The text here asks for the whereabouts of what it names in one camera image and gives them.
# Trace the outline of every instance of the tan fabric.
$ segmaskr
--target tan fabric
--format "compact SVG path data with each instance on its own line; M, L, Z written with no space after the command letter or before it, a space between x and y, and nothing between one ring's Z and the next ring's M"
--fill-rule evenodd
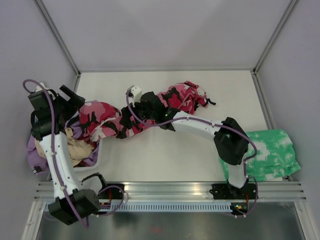
M84 140L73 139L72 136L74 135L74 133L72 132L71 127L67 127L65 129L65 134L67 137L68 149L70 153L72 166L76 166L81 162L82 159L88 158L95 148L90 144L86 143ZM40 146L39 141L36 139L34 141L38 154L41 157L46 158L46 154Z

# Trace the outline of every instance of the white tabletop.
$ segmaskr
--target white tabletop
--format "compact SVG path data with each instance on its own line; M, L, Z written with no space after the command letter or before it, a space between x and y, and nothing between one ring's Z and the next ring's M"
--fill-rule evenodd
M209 120L232 117L245 131L267 129L249 71L159 71L82 73L77 94L118 109L126 105L126 90L165 91L191 81L203 88L216 106L199 107L195 115ZM77 172L79 179L100 172L106 181L224 181L213 142L185 133L152 127L126 139L104 138L96 169Z

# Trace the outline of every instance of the gray wall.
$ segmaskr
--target gray wall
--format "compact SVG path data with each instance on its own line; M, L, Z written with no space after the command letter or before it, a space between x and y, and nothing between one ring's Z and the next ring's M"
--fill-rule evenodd
M259 76L277 128L290 135L320 226L320 1L299 1Z
M32 0L0 1L0 57L0 238L19 240L38 181L26 160L32 107L22 81L72 87L75 75Z
M43 0L79 69L253 68L289 0Z

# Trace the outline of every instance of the green tie-dye fabric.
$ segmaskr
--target green tie-dye fabric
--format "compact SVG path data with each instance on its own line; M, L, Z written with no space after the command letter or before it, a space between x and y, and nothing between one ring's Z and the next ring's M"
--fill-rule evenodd
M296 154L288 134L279 129L246 132L258 150L257 156L248 160L247 174L257 181L267 181L295 173L301 167L296 161ZM254 154L249 144L246 156ZM228 165L222 161L225 179L228 179Z

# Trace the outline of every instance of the purple cable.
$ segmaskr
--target purple cable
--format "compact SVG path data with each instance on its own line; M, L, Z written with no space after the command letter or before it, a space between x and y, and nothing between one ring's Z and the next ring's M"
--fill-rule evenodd
M26 79L23 81L23 88L30 94L32 94L33 92L30 91L29 89L27 89L26 87L26 83L34 83L36 85L38 85L44 92L45 94L45 97L46 99L48 100L48 103L49 103L49 107L50 107L50 112L51 112L51 151L53 153L56 152L56 147L55 147L55 111L54 111L54 106L53 106L53 103L51 101L51 98L50 98L50 95L48 93L48 91L37 81L33 80L33 79ZM55 173L56 173L56 176L58 178L58 181L59 181L59 184L60 186L65 186L64 184L64 181L61 177L61 174L60 174L60 171L59 171L59 168L58 168L58 164L57 164L57 158L56 158L56 155L53 154L52 155L52 160L53 160L53 166L54 166L54 170L55 170ZM86 218L86 223L85 221L81 218L81 216L79 215L78 211L76 210L74 204L72 203L66 189L63 189L63 194L65 196L65 199L66 201L68 202L68 204L70 205L70 208L72 209L74 215L76 216L76 218L82 223L82 225L85 227L85 228L88 228L89 227L89 219L88 217Z
M101 214L101 215L99 215L99 216L102 216L102 217L103 217L103 216L108 216L108 215L113 214L115 211L117 211L117 210L122 206L122 204L123 204L124 201L125 201L125 191L124 191L121 187L116 186L116 185L111 185L111 186L105 187L104 189L102 189L101 191L99 191L99 194L103 193L104 191L106 191L106 190L108 190L108 189L112 189L112 188L119 189L119 191L121 191L121 193L122 193L121 202L120 202L120 204L119 204L114 210L109 211L109 212L107 212L107 213L105 213L105 214Z
M258 154L258 150L257 150L257 147L256 145L254 144L253 141L251 141L250 138L248 138L245 134L243 134L242 132L232 128L232 127L229 127L229 126L225 126L225 125L221 125L221 124L212 124L212 122L210 121L207 121L207 120L203 120L203 119L200 119L200 118L196 118L196 117L178 117L178 118L175 118L175 119L171 119L171 120L168 120L168 121L165 121L165 122L162 122L162 123L159 123L159 124L149 124L149 123L146 123L144 121L142 121L135 113L134 111L132 110L131 106L130 106L130 103L129 103L129 93L131 91L131 88L129 88L126 92L126 104L128 106L128 109L130 111L130 113L132 114L132 116L138 121L140 122L141 124L144 124L146 126L149 126L149 127L160 127L162 125L166 125L166 124L169 124L169 123L172 123L172 122L175 122L175 121L179 121L179 120L187 120L187 119L190 119L190 120L194 120L194 121L198 121L198 122L201 122L201 123L204 123L204 124L208 124L209 126L214 126L214 127L217 127L217 128L223 128L223 129L227 129L229 131L232 131L236 134L238 134L240 137L244 138L245 140L247 140L251 146L253 147L254 149L254 153L251 155L251 156L248 156L246 157L244 160L243 160L243 172L244 172L244 176L248 179L253 179L254 182L255 182L255 199L254 199L254 202L253 202L253 206L251 207L251 209L246 213L246 215L248 215L255 207L256 207L256 203L257 203L257 200L258 200L258 182L256 180L255 177L253 176L248 176L247 177L247 164L246 164L246 161L248 161L249 159L252 159L254 158L257 154Z

